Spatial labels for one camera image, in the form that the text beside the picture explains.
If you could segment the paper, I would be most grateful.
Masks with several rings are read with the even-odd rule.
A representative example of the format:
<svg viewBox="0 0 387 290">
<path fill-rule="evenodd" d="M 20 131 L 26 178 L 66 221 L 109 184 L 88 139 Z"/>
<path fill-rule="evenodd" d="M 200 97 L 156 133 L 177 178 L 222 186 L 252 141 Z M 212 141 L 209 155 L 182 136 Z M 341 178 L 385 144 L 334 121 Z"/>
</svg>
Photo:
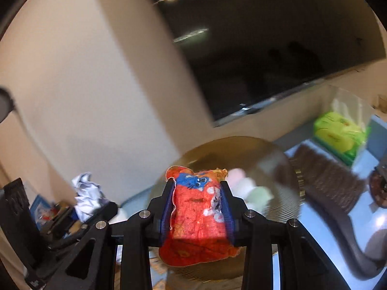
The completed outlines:
<svg viewBox="0 0 387 290">
<path fill-rule="evenodd" d="M 90 180 L 91 176 L 91 172 L 85 172 L 72 179 L 72 185 L 76 192 L 74 208 L 78 219 L 82 223 L 86 222 L 94 215 L 96 210 L 109 202 L 101 191 L 100 185 Z"/>
</svg>

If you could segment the brown bristle brush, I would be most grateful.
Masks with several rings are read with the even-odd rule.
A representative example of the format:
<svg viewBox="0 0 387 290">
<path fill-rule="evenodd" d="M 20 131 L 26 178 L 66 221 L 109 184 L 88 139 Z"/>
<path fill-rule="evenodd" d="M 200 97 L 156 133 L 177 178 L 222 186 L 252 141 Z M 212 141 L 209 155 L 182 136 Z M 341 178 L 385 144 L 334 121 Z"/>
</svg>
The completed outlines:
<svg viewBox="0 0 387 290">
<path fill-rule="evenodd" d="M 295 150 L 292 163 L 301 173 L 306 200 L 328 224 L 350 270 L 361 279 L 377 276 L 386 259 L 373 259 L 361 250 L 349 216 L 363 193 L 365 179 L 306 143 Z"/>
</svg>

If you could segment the blue printed booklet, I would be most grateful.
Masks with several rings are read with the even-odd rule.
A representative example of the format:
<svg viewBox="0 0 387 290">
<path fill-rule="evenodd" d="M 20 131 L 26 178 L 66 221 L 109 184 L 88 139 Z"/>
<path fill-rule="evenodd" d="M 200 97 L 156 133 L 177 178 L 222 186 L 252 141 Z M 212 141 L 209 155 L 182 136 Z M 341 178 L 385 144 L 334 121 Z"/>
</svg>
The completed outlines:
<svg viewBox="0 0 387 290">
<path fill-rule="evenodd" d="M 41 195 L 35 197 L 30 206 L 30 213 L 39 230 L 54 217 L 52 205 Z"/>
</svg>

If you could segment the green tissue pack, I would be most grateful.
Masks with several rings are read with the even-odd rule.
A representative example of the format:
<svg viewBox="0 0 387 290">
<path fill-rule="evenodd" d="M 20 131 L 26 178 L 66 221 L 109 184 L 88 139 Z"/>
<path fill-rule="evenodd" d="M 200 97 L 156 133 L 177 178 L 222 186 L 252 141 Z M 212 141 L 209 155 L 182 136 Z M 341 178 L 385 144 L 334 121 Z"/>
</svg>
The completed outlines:
<svg viewBox="0 0 387 290">
<path fill-rule="evenodd" d="M 313 123 L 313 138 L 345 165 L 352 166 L 366 146 L 369 126 L 362 128 L 337 112 L 327 112 Z"/>
</svg>

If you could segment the woven wicker basket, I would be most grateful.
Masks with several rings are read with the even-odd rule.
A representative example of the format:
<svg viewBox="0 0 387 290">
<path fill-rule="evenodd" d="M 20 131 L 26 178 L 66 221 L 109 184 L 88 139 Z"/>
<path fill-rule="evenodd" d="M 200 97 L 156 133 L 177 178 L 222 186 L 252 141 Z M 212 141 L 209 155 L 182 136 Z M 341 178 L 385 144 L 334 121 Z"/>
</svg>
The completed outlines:
<svg viewBox="0 0 387 290">
<path fill-rule="evenodd" d="M 269 141 L 246 136 L 217 139 L 186 152 L 174 165 L 194 172 L 228 170 L 231 193 L 271 221 L 286 223 L 300 214 L 300 188 L 293 163 Z"/>
</svg>

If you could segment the red orange snack bag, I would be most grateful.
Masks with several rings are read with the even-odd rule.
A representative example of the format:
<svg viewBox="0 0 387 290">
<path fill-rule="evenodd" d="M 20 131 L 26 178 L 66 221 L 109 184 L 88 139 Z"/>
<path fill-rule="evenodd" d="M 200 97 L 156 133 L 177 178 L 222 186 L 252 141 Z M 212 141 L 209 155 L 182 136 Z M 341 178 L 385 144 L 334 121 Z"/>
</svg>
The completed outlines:
<svg viewBox="0 0 387 290">
<path fill-rule="evenodd" d="M 240 248 L 228 240 L 222 213 L 221 181 L 225 169 L 194 172 L 171 166 L 165 179 L 174 181 L 170 231 L 159 248 L 168 266 L 192 266 L 236 257 Z"/>
</svg>

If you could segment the black wall television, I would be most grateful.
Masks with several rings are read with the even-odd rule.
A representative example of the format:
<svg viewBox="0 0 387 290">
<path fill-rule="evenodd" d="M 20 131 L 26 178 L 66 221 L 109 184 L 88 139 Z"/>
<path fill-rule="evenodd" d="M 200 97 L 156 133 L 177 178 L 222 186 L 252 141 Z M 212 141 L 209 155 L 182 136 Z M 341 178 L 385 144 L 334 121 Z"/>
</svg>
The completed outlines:
<svg viewBox="0 0 387 290">
<path fill-rule="evenodd" d="M 216 125 L 386 56 L 365 0 L 153 0 Z"/>
</svg>

